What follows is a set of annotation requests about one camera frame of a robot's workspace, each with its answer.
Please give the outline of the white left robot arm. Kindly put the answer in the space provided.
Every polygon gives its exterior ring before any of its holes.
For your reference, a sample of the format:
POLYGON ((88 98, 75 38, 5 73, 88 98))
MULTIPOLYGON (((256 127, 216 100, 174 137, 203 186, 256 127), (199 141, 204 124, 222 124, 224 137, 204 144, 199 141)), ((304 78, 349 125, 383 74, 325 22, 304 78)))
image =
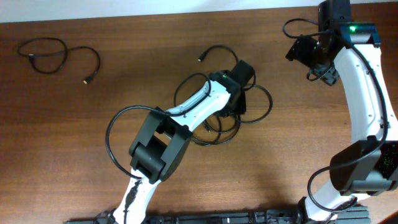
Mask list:
POLYGON ((141 223, 157 186, 166 181, 179 166, 194 130, 209 116, 223 109, 230 110, 243 92, 243 85, 223 72, 206 77, 204 86, 181 105, 167 111, 151 108, 129 148, 131 170, 126 170, 111 152, 109 136, 116 119, 137 105, 119 111, 109 122, 105 144, 116 167, 130 181, 118 208, 105 223, 141 223))

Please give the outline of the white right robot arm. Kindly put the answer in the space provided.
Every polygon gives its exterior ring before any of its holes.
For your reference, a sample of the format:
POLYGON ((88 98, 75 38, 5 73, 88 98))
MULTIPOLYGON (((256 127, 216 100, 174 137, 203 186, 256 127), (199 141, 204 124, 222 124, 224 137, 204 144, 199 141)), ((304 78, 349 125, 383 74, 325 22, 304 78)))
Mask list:
POLYGON ((351 144, 325 167, 329 180, 300 201, 303 223, 338 222, 358 202, 397 188, 397 117, 381 68, 374 24, 319 22, 318 32, 296 35, 288 60, 309 69, 307 78, 343 83, 351 119, 351 144))

